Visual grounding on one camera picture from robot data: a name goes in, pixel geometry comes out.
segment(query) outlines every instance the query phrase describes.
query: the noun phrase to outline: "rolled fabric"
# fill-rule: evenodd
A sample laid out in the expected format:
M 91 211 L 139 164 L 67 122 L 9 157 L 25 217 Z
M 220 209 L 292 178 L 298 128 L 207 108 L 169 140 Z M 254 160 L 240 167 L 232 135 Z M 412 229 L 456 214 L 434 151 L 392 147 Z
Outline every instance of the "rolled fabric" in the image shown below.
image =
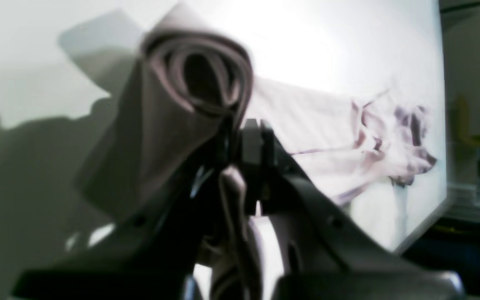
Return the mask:
M 178 5 L 144 39 L 139 199 L 145 201 L 226 117 L 238 129 L 253 86 L 247 52 Z

